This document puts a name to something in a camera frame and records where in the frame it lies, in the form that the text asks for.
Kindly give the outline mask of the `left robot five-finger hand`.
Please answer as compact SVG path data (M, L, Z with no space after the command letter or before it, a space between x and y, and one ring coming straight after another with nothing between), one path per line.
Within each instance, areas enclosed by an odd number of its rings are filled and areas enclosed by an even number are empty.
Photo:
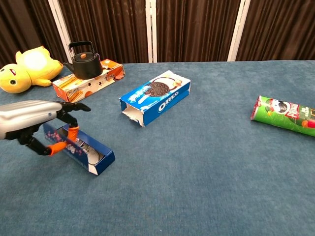
M77 119L69 114L71 111L91 111L91 108L80 102L61 102L45 100L26 100L1 105L0 138L2 140L18 140L39 155L54 155L67 146L61 141L45 146L37 140L33 133L44 123L55 118L69 125L67 140L76 141L79 126Z

